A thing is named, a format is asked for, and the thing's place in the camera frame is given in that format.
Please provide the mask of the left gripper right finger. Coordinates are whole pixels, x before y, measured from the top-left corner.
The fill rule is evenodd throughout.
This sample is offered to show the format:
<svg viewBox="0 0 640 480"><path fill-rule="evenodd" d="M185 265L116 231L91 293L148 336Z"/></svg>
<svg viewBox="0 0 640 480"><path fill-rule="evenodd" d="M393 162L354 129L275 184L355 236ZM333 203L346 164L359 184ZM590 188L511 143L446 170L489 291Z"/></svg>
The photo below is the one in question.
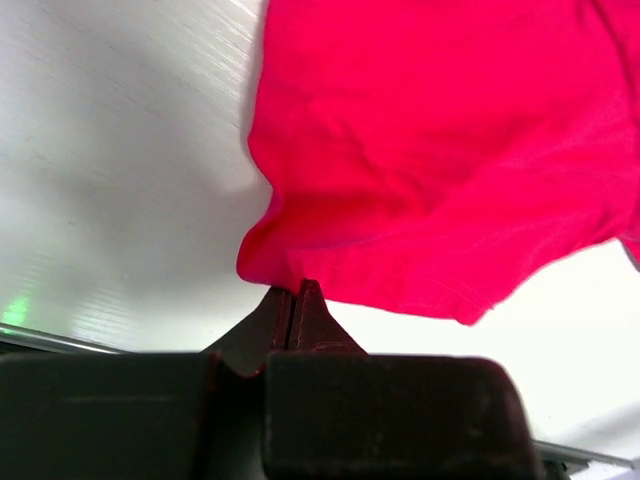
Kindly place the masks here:
<svg viewBox="0 0 640 480"><path fill-rule="evenodd" d="M270 479L539 479L519 394L478 357L369 355L317 282L264 370Z"/></svg>

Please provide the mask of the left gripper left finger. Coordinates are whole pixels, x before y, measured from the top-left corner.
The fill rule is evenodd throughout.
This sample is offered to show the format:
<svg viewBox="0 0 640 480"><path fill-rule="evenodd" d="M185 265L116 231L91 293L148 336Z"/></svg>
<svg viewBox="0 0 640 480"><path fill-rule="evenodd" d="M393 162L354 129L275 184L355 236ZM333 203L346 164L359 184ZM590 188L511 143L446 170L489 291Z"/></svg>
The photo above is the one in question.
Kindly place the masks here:
<svg viewBox="0 0 640 480"><path fill-rule="evenodd" d="M1 346L5 479L261 479L261 374L289 293L193 353Z"/></svg>

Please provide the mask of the red t-shirt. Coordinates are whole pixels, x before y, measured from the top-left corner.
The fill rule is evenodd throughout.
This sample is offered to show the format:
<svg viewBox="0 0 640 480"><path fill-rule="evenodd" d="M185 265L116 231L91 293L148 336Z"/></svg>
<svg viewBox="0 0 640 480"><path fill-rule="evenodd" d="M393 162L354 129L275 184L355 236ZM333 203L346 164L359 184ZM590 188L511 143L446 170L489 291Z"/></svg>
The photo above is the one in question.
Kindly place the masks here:
<svg viewBox="0 0 640 480"><path fill-rule="evenodd" d="M471 325L545 265L639 250L635 1L271 1L238 275Z"/></svg>

